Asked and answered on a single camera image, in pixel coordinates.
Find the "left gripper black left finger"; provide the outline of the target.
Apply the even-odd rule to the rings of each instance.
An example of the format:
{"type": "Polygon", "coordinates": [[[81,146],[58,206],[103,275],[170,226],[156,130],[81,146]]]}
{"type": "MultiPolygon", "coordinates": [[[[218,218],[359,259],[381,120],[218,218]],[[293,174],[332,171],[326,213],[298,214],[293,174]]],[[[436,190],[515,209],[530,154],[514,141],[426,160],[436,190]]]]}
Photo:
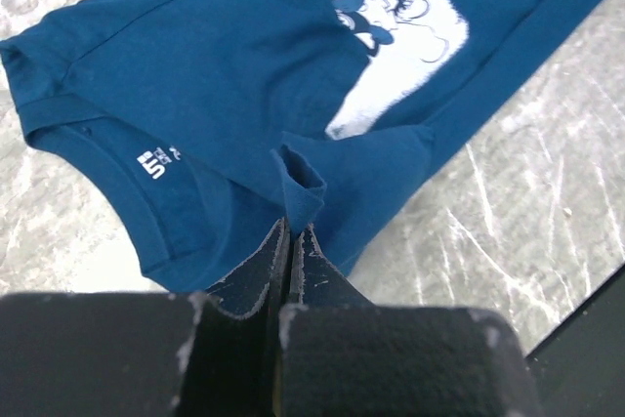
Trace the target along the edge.
{"type": "Polygon", "coordinates": [[[258,313],[272,290],[280,293],[288,260],[288,223],[279,219],[260,246],[206,293],[217,298],[218,306],[233,317],[247,318],[258,313]]]}

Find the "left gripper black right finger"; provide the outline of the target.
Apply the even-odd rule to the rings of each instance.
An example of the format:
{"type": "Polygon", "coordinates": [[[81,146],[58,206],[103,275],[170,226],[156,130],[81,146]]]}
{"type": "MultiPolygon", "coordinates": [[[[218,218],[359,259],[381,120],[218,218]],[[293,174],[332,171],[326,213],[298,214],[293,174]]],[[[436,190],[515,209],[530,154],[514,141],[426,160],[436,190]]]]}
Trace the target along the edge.
{"type": "Polygon", "coordinates": [[[314,308],[373,306],[324,256],[313,225],[295,241],[287,302],[314,308]]]}

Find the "blue mickey mouse t-shirt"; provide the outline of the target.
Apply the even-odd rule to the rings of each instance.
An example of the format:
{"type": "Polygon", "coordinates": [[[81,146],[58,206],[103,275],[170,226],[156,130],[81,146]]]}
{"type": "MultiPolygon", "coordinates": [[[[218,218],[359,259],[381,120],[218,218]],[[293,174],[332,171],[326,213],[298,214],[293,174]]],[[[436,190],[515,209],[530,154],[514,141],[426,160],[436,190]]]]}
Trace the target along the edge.
{"type": "Polygon", "coordinates": [[[1,59],[26,142],[187,292],[280,218],[349,271],[601,1],[82,0],[1,59]]]}

